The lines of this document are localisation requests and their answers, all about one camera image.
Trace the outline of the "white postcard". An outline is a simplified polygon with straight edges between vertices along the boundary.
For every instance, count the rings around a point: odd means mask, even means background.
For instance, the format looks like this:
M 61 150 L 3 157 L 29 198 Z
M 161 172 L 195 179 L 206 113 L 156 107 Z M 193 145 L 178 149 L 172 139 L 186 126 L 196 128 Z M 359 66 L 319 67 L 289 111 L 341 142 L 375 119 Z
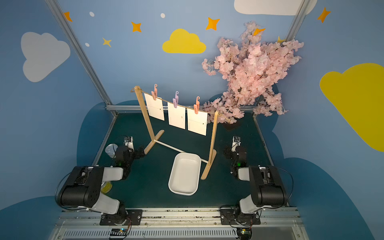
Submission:
M 203 136 L 207 134 L 208 113 L 198 111 L 198 114 L 196 114 L 194 110 L 187 109 L 187 118 L 190 132 Z
M 169 125 L 180 129 L 186 128 L 186 108 L 181 106 L 175 108 L 174 104 L 168 103 L 168 118 Z
M 144 94 L 144 96 L 149 116 L 164 121 L 165 117 L 162 99 L 156 98 L 156 100 L 154 100 L 153 96 L 149 94 Z

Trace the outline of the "salmon clothespin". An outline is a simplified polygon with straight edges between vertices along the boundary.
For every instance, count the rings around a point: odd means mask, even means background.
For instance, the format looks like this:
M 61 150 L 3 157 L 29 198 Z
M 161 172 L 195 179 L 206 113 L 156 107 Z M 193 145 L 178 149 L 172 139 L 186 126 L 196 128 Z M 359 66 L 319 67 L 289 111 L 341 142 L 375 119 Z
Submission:
M 200 101 L 199 101 L 199 99 L 200 99 L 200 97 L 197 96 L 196 102 L 194 104 L 194 111 L 195 111 L 196 115 L 199 113 L 199 110 L 200 110 Z

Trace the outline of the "pink clothespin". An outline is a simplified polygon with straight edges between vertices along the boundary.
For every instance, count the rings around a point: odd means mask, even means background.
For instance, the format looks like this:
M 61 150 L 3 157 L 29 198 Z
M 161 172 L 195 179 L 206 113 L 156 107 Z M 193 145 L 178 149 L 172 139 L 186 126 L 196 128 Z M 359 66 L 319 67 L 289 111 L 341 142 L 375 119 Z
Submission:
M 158 97 L 158 89 L 157 89 L 157 87 L 158 87 L 158 85 L 155 84 L 155 85 L 154 85 L 154 90 L 151 91 L 151 94 L 152 94 L 152 97 L 153 97 L 154 101 L 156 101 L 156 100 L 157 100 L 157 97 Z

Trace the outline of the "purple clothespin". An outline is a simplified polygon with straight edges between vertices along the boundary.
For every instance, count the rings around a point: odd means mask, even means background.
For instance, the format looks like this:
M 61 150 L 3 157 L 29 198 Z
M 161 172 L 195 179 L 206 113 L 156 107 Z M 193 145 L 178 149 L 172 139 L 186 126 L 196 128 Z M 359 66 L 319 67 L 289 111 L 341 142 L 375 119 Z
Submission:
M 176 91 L 175 97 L 173 98 L 173 105 L 175 109 L 178 107 L 178 103 L 179 103 L 179 92 Z

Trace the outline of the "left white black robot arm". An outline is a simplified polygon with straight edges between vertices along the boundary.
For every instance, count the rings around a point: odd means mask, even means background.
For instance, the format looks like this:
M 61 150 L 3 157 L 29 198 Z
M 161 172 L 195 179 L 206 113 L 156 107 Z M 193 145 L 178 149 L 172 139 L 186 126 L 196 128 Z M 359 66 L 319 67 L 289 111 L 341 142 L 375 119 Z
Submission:
M 127 179 L 134 160 L 144 157 L 143 146 L 134 150 L 120 146 L 115 153 L 116 165 L 112 167 L 77 166 L 63 178 L 55 191 L 55 201 L 66 210 L 89 209 L 105 215 L 127 216 L 125 205 L 119 200 L 112 199 L 102 193 L 102 185 Z

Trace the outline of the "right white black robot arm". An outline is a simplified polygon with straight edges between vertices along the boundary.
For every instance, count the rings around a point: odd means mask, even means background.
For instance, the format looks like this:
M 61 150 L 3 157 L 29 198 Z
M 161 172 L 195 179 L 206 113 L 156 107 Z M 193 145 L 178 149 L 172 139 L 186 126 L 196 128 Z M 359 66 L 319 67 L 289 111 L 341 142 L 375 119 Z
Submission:
M 287 205 L 293 192 L 287 193 L 279 171 L 275 166 L 248 166 L 247 151 L 244 147 L 235 145 L 224 148 L 224 156 L 231 160 L 231 174 L 238 180 L 250 184 L 250 194 L 239 200 L 234 207 L 234 215 L 257 215 L 265 209 L 278 209 Z

